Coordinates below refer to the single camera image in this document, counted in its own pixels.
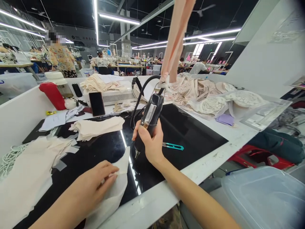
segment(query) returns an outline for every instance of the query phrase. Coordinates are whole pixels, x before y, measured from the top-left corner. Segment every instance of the white cord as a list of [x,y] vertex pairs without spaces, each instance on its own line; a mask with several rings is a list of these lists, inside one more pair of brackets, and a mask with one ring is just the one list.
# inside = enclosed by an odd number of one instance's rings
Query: white cord
[[0,167],[0,180],[7,177],[15,164],[16,158],[23,153],[28,145],[29,144],[27,143],[20,146],[12,146],[10,148],[10,152],[4,155],[2,158],[2,165]]

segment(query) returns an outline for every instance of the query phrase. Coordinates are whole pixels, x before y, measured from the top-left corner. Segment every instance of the ceiling fan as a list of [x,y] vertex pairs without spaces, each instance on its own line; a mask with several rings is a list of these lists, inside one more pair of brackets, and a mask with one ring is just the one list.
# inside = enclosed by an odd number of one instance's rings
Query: ceiling fan
[[141,34],[152,35],[152,34],[150,34],[150,33],[147,32],[147,29],[148,29],[148,24],[147,24],[147,26],[146,26],[146,33],[141,33]]
[[106,26],[110,26],[110,25],[104,25],[104,24],[102,24],[101,26],[102,26],[103,28],[106,28]]
[[163,29],[163,28],[171,27],[170,25],[167,25],[167,26],[156,25],[156,26],[159,26],[159,27],[160,27],[160,30]]
[[199,14],[199,17],[202,17],[203,16],[203,14],[202,14],[203,11],[205,11],[207,9],[210,9],[210,8],[213,8],[214,6],[216,6],[216,4],[209,5],[208,7],[200,9],[200,10],[193,10],[193,12],[197,12]]

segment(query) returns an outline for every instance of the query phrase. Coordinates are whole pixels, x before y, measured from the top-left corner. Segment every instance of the white machine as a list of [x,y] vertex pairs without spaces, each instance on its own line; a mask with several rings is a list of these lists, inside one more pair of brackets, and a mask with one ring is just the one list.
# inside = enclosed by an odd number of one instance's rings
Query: white machine
[[[120,92],[119,90],[108,90],[105,92],[102,92],[102,98],[104,105],[114,105],[117,103],[122,103],[126,100],[133,102],[137,101],[138,98],[136,98],[132,92],[131,88],[131,82],[129,81],[120,81],[120,84],[125,86],[127,88],[126,92]],[[89,107],[91,107],[90,99],[89,99],[89,92],[87,89],[84,90],[83,96],[86,100],[86,103],[88,103]]]

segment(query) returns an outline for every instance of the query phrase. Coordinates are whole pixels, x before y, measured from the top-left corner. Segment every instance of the black work surface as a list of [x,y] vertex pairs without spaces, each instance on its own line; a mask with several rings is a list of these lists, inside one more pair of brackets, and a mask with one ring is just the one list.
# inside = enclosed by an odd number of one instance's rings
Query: black work surface
[[[120,205],[137,197],[146,190],[164,180],[161,173],[147,160],[145,153],[141,152],[137,160],[134,159],[130,129],[130,113],[120,115],[125,119],[123,136],[127,146],[131,147],[130,161],[127,171],[128,185]],[[108,118],[93,118],[93,121],[103,121]],[[178,107],[172,104],[164,105],[160,121],[164,133],[164,142],[181,145],[183,151],[163,147],[164,156],[179,170],[187,167],[227,142],[225,138],[197,121]],[[61,126],[58,137],[67,138],[75,132],[69,131],[72,122]],[[120,131],[107,133],[92,138],[90,141],[78,142],[80,149],[75,154],[68,153],[61,160],[67,165],[63,170],[53,169],[53,184],[36,204],[29,216],[22,220],[15,228],[28,228],[32,225],[81,174],[91,169],[99,162],[108,160],[111,163],[118,161],[125,152],[124,141]],[[77,228],[83,228],[83,221]]]

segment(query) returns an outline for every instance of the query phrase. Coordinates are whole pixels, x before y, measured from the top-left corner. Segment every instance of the ceiling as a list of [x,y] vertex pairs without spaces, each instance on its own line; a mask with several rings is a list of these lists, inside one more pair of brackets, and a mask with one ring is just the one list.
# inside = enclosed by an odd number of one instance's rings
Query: ceiling
[[[58,25],[70,25],[75,27],[94,29],[94,21],[92,17],[92,1],[91,0],[6,0],[9,4],[19,10],[28,12],[30,15],[42,21],[48,21],[46,13],[53,23]],[[98,7],[111,13],[117,12],[117,6],[121,0],[98,0]],[[139,1],[125,0],[122,9],[130,11],[131,18],[139,20],[147,16],[155,8],[165,0],[156,1]],[[203,9],[214,5],[202,12],[202,17],[197,12],[193,12],[188,22],[187,34],[192,35],[194,31],[200,30],[202,33],[223,30],[229,28],[242,27],[249,14],[253,10],[258,0],[197,0],[194,10]],[[169,26],[173,6],[166,11],[160,13],[157,17],[150,20],[148,23],[139,27],[131,33],[132,36],[140,38],[150,38],[153,40],[167,40],[169,28],[160,29],[159,26]],[[108,33],[112,21],[99,18],[99,31]],[[120,34],[120,23],[115,22],[110,30],[110,33]]]

